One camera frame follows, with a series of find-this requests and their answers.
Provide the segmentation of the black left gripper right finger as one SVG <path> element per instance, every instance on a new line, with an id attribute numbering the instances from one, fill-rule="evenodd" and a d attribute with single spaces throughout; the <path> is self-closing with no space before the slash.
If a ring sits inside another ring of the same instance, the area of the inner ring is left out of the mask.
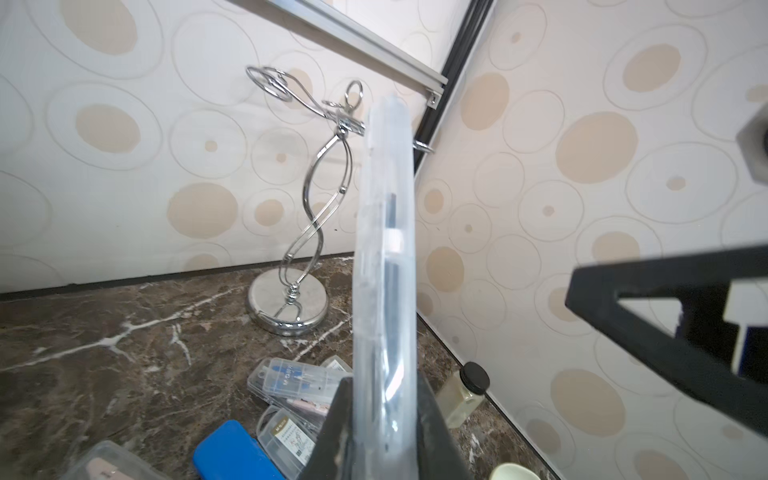
<path id="1" fill-rule="evenodd" d="M 469 480 L 470 472 L 422 373 L 417 374 L 417 460 L 420 480 Z"/>

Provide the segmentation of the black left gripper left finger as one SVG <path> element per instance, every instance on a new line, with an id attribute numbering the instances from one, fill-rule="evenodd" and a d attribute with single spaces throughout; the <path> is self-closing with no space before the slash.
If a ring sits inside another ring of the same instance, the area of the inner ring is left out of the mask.
<path id="1" fill-rule="evenodd" d="M 348 480 L 354 460 L 353 378 L 339 384 L 311 456 L 298 480 Z"/>

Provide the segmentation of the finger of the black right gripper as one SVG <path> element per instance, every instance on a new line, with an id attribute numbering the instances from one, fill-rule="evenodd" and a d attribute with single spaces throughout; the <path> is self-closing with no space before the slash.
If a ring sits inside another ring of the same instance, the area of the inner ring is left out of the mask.
<path id="1" fill-rule="evenodd" d="M 588 265 L 571 275 L 565 305 L 689 397 L 756 433 L 767 433 L 767 329 L 739 327 L 724 314 L 735 280 L 767 276 L 767 247 Z M 621 306 L 623 299 L 675 299 L 673 334 Z"/>

